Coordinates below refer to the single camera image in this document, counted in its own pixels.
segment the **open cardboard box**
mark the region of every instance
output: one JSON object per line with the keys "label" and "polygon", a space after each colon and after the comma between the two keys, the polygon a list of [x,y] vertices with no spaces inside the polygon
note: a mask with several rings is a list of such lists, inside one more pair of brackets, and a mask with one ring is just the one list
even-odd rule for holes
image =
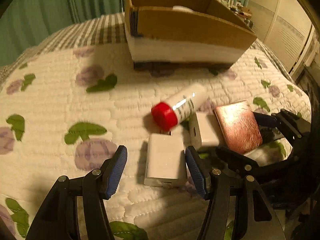
{"label": "open cardboard box", "polygon": [[230,67],[257,38],[216,0],[126,0],[125,31],[135,69]]}

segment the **sliding closet door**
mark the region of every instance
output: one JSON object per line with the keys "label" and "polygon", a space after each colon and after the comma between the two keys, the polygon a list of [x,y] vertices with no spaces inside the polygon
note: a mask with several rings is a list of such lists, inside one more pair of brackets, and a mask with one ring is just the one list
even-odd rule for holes
{"label": "sliding closet door", "polygon": [[253,31],[259,40],[264,41],[274,17],[278,0],[249,0],[252,12]]}
{"label": "sliding closet door", "polygon": [[306,44],[311,21],[297,0],[279,0],[278,7],[274,25],[264,43],[290,71]]}

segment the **bed sheet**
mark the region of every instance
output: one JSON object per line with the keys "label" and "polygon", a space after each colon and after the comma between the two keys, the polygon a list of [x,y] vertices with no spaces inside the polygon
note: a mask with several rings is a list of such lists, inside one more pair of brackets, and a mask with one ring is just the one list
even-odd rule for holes
{"label": "bed sheet", "polygon": [[[84,176],[118,145],[127,147],[128,161],[117,192],[105,201],[115,236],[196,239],[207,203],[192,186],[143,185],[148,137],[162,132],[152,121],[151,107],[193,82],[208,93],[200,111],[246,99],[253,111],[271,114],[284,108],[311,121],[308,96],[264,52],[248,49],[223,72],[135,72],[123,22],[123,14],[116,14],[72,25],[27,50],[0,74],[0,216],[17,239],[25,238],[60,175]],[[90,93],[97,89],[102,91]],[[83,127],[93,127],[99,135],[70,135]],[[189,145],[182,125],[173,130],[172,136],[177,135]],[[290,144],[280,139],[248,156],[265,165],[287,158],[290,151]],[[78,213],[85,239],[81,204]]]}

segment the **white charger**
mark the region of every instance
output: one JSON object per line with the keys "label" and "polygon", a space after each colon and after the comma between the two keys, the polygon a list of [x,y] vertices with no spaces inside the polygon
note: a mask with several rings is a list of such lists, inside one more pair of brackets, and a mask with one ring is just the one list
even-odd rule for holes
{"label": "white charger", "polygon": [[187,182],[187,166],[181,136],[153,133],[149,137],[144,184],[178,187]]}
{"label": "white charger", "polygon": [[215,114],[195,112],[189,119],[189,131],[191,144],[197,151],[225,144],[223,133]]}

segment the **rose gold case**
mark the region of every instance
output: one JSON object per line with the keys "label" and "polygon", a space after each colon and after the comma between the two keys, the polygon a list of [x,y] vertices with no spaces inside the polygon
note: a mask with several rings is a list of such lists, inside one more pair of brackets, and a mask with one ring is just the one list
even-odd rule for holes
{"label": "rose gold case", "polygon": [[248,101],[217,106],[215,113],[230,150],[245,154],[262,143],[259,127]]}

